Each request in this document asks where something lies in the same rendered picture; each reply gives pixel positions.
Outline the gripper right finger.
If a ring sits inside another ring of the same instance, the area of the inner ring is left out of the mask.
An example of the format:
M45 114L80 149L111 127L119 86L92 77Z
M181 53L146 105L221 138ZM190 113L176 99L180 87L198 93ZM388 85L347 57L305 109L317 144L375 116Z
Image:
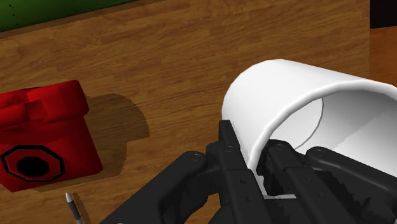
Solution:
M256 173L269 196L294 195L273 203L297 224L395 224L397 178L323 147L306 154L271 139Z

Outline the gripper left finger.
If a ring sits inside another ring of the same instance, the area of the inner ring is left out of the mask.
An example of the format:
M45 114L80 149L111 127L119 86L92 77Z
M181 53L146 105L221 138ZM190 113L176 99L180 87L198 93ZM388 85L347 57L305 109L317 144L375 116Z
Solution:
M184 224L213 194L221 207L208 224L272 224L228 120L205 153L184 152L100 224Z

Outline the white cup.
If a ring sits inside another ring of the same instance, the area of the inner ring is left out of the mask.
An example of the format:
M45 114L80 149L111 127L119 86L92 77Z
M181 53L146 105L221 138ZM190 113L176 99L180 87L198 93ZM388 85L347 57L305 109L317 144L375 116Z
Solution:
M336 151L397 177L397 87L284 59L266 60L230 85L221 109L249 169L269 139L297 152Z

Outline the grey pen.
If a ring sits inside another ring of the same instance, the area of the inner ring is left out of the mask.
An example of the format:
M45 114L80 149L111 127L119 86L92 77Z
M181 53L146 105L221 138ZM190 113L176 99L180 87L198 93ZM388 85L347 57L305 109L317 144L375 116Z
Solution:
M68 206L69 206L69 208L70 208L70 210L71 210L71 212L72 212L72 214L74 216L74 219L76 220L76 224L83 224L83 220L81 218L81 214L78 211L78 208L77 208L77 206L76 206L76 204L74 202L73 197L69 193L65 193L65 197L66 197L67 204L68 204Z

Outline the red telephone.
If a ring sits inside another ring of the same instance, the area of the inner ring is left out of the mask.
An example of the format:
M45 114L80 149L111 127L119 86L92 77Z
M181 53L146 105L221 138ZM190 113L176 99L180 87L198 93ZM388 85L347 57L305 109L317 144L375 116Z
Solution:
M17 192L101 172L88 111L77 80L0 94L0 185Z

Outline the green rug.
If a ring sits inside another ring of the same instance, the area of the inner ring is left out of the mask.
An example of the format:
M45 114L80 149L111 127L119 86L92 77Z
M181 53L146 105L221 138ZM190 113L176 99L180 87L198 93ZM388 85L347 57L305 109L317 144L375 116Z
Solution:
M137 0L0 0L0 32Z

